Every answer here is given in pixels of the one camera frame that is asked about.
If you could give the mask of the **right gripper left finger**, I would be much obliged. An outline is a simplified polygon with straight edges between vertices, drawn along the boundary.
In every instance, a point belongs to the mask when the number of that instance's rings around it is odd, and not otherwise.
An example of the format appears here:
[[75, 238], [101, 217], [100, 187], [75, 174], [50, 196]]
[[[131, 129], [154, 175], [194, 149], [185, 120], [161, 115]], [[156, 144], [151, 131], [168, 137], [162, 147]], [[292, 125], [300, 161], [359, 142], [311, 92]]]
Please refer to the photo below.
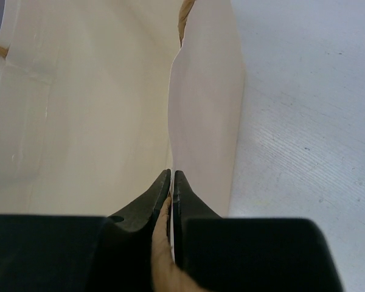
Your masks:
[[108, 218], [118, 228], [130, 234], [137, 233], [147, 226], [153, 229], [162, 205], [169, 195], [170, 183], [171, 170], [163, 170], [142, 195]]

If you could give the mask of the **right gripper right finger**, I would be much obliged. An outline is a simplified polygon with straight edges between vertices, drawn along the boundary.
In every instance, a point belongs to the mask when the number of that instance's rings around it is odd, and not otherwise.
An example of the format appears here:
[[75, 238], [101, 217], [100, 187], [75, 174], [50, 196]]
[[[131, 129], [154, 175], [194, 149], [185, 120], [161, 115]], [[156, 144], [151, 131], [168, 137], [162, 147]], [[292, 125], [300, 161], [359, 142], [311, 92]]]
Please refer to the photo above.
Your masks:
[[183, 261], [185, 221], [191, 218], [221, 218], [192, 190], [185, 174], [177, 170], [173, 183], [173, 249], [176, 262]]

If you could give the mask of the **beige paper bag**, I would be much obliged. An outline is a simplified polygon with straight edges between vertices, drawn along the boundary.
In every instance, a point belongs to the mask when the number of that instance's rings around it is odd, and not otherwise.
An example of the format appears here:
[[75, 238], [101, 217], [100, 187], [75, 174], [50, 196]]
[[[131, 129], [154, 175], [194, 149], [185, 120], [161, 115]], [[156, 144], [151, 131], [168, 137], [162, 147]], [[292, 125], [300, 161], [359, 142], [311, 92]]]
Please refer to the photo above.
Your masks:
[[230, 1], [0, 1], [0, 291], [144, 291], [177, 170], [229, 211], [244, 64]]

